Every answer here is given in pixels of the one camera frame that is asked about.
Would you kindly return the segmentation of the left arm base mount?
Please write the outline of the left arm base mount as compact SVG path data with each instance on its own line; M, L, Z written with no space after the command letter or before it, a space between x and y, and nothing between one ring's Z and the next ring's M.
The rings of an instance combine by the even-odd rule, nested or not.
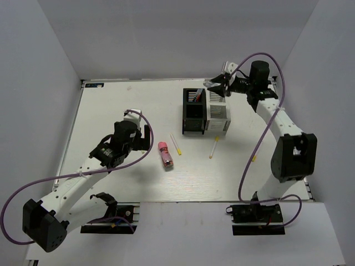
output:
M81 234L134 234L139 223L139 203L119 203L115 212L87 223L80 228Z

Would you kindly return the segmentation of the orange yellow marker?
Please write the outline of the orange yellow marker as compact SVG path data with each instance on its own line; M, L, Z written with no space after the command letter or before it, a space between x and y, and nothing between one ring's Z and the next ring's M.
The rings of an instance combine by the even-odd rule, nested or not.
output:
M214 153L215 153L215 150L216 150L216 146L217 146L218 141L219 141L219 137L217 136L217 137L215 137L214 144L213 144L212 149L211 149L211 152L210 152L210 154L209 154L209 159L212 159L212 158L213 158L213 155L214 155Z

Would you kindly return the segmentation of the clear blue spray bottle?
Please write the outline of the clear blue spray bottle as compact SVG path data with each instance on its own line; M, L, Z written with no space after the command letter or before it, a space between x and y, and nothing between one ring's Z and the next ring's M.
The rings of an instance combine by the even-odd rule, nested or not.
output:
M212 87L215 87L215 86L219 86L220 83L214 83L214 82L212 82L210 79L205 79L205 80L203 81L203 85L204 85L204 87L206 87L206 88L212 88Z

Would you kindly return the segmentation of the bright yellow marker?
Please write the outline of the bright yellow marker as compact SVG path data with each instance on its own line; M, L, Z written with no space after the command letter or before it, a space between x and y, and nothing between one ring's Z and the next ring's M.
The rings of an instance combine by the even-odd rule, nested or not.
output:
M179 148L179 146L178 146L178 143L177 143L176 140L175 140L174 135L173 135L173 134L170 134L170 138L171 138L171 140L172 140L172 142L173 142L173 145L174 145L174 147L175 147L175 149L176 149L176 151L177 151L177 154L178 154L179 156L181 156L181 155L182 155L182 152L181 152L181 150L180 150L180 148Z

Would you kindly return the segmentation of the pink capped tube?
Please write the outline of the pink capped tube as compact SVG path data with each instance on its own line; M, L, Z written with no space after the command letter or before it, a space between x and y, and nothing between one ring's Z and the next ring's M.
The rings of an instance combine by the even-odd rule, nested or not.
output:
M171 154L168 150L167 143L159 142L158 143L158 150L160 153L160 157L161 157L164 169L167 171L172 170L174 167L174 162L173 162L173 158L171 157Z

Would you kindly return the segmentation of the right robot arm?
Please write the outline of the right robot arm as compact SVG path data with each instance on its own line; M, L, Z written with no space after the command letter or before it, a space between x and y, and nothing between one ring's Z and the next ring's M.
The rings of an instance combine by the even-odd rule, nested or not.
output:
M236 75L237 67L234 63L225 63L222 73L206 79L204 85L223 98L232 93L245 94L249 105L272 132L276 147L271 157L271 175L264 185L254 193L250 202L243 201L226 212L233 216L232 221L238 226L283 226L279 202L288 197L289 188L313 174L317 138L296 126L282 108L281 99L269 86L268 62L252 62L249 74L241 78Z

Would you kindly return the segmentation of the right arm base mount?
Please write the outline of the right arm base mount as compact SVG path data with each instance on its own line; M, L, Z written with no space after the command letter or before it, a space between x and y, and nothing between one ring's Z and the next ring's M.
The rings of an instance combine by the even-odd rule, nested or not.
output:
M237 204L226 208L232 218L234 236L285 235L283 216L279 204Z

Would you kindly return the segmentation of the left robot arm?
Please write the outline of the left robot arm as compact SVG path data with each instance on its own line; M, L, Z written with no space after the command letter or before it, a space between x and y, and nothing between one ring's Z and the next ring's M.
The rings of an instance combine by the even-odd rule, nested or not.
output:
M78 201L96 183L117 169L131 151L151 150L152 129L138 122L115 122L114 133L104 137L79 167L76 177L66 179L39 201L23 206L23 232L45 252L57 249L72 230L90 222L119 219L116 199L108 193L90 194Z

